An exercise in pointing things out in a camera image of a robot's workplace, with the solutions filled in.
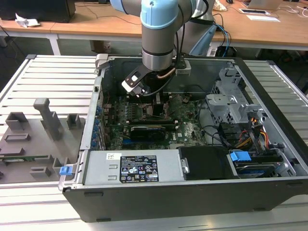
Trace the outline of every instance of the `blue drive latch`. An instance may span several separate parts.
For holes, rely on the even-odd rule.
[[[60,168],[60,176],[72,176],[73,166],[63,166]]]
[[[246,151],[234,151],[230,153],[232,161],[251,161],[251,157]]]

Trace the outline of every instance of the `laptop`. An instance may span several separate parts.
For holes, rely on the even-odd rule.
[[[282,2],[283,0],[251,0],[242,4],[249,9],[276,10]]]

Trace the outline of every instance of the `blue cable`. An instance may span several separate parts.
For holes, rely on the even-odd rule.
[[[228,50],[228,48],[229,48],[229,46],[230,46],[230,44],[229,44],[229,37],[228,37],[228,34],[227,34],[227,32],[220,26],[220,25],[218,25],[218,24],[215,24],[225,35],[226,35],[226,37],[227,37],[227,46],[226,46],[226,50],[225,50],[225,52],[224,52],[224,54],[223,54],[223,56],[222,57],[225,57],[226,56],[226,54],[227,54],[227,50]]]

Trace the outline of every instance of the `black box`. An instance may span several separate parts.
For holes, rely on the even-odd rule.
[[[2,20],[14,20],[17,13],[27,19],[68,23],[75,10],[74,0],[0,0]]]

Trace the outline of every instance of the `power supply label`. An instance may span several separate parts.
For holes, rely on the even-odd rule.
[[[122,183],[158,182],[156,155],[122,156],[120,181]]]

